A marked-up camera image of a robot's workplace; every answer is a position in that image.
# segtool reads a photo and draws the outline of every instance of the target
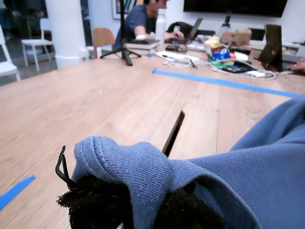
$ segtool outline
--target dark t-shirt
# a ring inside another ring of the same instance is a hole
[[[125,38],[126,40],[135,39],[134,28],[142,25],[146,28],[146,33],[156,32],[156,17],[149,18],[146,11],[145,5],[136,5],[132,11],[125,18]],[[121,29],[115,39],[114,48],[120,47],[121,42]]]

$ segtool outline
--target picture frame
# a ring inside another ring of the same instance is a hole
[[[121,18],[120,11],[120,0],[111,0],[112,1],[112,18],[115,20],[119,20]],[[135,5],[143,4],[143,0],[124,0],[124,14],[125,17],[128,13],[133,9]]]

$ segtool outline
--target black tripod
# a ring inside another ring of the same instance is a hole
[[[112,52],[109,52],[105,55],[102,55],[101,58],[105,57],[105,56],[108,56],[108,55],[111,55],[111,54],[116,54],[118,52],[122,52],[122,59],[124,59],[126,61],[126,64],[128,66],[132,66],[132,61],[129,57],[130,54],[134,54],[138,57],[141,57],[141,55],[133,52],[133,51],[130,51],[128,49],[126,49],[124,47],[124,44],[125,44],[125,17],[124,17],[124,0],[121,0],[120,1],[120,7],[121,7],[121,46],[120,48],[118,48],[117,50],[115,51],[112,51]]]

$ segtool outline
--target paper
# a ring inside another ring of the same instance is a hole
[[[248,56],[244,53],[234,52],[234,54],[236,55],[237,60],[242,60],[242,61],[247,61],[248,60]]]
[[[264,77],[265,76],[265,73],[260,73],[258,71],[248,71],[247,72],[249,75],[252,75],[252,76],[255,76],[257,78],[260,78],[260,77]]]
[[[168,59],[181,59],[182,60],[182,59],[187,58],[187,59],[191,59],[192,61],[199,60],[199,58],[195,57],[195,56],[176,54],[176,53],[167,52],[167,51],[160,51],[160,52],[157,52],[156,54],[162,58],[165,58],[165,57],[163,57],[163,55],[168,56],[169,57]]]

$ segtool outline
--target black plastic clip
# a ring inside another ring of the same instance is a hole
[[[61,150],[61,153],[59,154],[58,162],[57,162],[57,165],[55,167],[55,172],[64,182],[67,183],[68,189],[70,191],[81,192],[82,190],[80,189],[80,187],[73,180],[71,180],[69,178],[66,158],[65,158],[65,155],[63,154],[65,152],[65,149],[66,149],[66,146],[63,146],[62,150]],[[64,173],[62,173],[59,169],[59,166],[61,165],[61,162],[62,162],[62,168],[63,168]]]

